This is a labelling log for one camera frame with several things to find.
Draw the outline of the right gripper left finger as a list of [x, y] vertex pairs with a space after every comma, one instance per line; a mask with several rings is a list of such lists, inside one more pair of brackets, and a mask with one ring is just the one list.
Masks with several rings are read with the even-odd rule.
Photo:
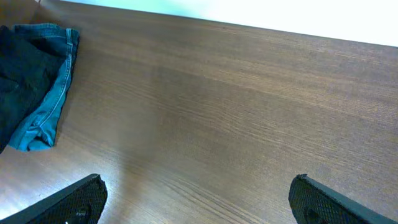
[[108, 192], [99, 174], [90, 174], [47, 198], [1, 220], [6, 224], [97, 224]]

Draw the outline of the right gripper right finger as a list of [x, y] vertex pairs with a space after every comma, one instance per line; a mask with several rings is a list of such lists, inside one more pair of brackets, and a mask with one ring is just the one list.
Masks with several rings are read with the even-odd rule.
[[289, 205], [298, 224], [397, 224], [307, 174], [292, 180]]

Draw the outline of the black trousers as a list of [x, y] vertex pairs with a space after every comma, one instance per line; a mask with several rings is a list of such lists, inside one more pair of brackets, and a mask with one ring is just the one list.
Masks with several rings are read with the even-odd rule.
[[63, 61], [1, 26], [1, 150], [43, 100]]

